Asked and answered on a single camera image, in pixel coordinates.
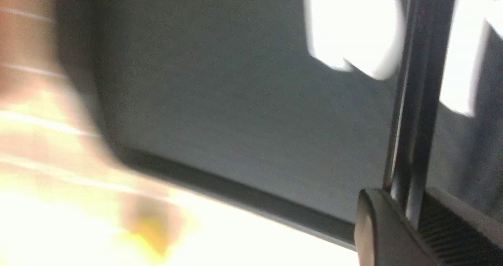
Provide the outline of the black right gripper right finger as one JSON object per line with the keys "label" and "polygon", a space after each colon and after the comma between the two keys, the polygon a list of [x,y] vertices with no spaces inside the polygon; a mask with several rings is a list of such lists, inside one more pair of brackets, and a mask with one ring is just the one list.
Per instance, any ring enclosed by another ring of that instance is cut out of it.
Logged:
{"label": "black right gripper right finger", "polygon": [[502,223],[435,188],[426,190],[419,234],[444,266],[501,266]]}

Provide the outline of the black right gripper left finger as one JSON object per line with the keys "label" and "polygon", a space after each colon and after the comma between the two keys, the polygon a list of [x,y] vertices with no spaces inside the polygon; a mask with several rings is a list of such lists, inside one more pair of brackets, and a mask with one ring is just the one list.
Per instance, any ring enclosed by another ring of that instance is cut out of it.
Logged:
{"label": "black right gripper left finger", "polygon": [[442,265],[381,189],[360,191],[354,242],[360,266]]}

